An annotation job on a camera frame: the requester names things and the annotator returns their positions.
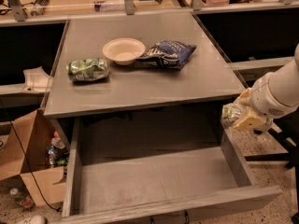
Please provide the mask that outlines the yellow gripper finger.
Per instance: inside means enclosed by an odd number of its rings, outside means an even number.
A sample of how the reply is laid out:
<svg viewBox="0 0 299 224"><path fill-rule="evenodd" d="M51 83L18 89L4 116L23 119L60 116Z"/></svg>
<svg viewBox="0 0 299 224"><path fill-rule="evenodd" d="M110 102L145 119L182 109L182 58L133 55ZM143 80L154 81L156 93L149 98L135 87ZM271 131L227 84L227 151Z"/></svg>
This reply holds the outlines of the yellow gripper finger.
<svg viewBox="0 0 299 224"><path fill-rule="evenodd" d="M234 122L233 128L239 131L251 130L265 125L266 117L249 110L246 114L242 114L240 118Z"/></svg>
<svg viewBox="0 0 299 224"><path fill-rule="evenodd" d="M249 96L251 88L245 89L236 99L239 104L249 105Z"/></svg>

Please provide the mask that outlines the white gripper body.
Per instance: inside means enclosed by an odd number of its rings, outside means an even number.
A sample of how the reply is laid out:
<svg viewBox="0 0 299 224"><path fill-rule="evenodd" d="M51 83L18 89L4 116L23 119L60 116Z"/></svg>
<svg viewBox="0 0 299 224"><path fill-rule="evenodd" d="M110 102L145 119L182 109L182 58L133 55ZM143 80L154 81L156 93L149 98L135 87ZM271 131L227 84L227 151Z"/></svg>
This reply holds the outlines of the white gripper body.
<svg viewBox="0 0 299 224"><path fill-rule="evenodd" d="M254 131L268 131L274 119L289 115L298 108L298 76L267 73L251 87L249 103L256 113L266 117L265 125Z"/></svg>

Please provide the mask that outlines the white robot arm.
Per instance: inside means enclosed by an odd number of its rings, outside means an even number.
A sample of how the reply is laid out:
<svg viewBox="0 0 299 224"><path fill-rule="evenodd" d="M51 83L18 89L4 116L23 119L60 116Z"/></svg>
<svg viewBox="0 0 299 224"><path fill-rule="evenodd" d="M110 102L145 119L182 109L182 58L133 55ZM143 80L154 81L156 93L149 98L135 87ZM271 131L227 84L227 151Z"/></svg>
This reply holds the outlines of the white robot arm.
<svg viewBox="0 0 299 224"><path fill-rule="evenodd" d="M242 109L233 123L239 131L266 127L273 119L294 112L299 106L299 45L289 63L257 79L235 102Z"/></svg>

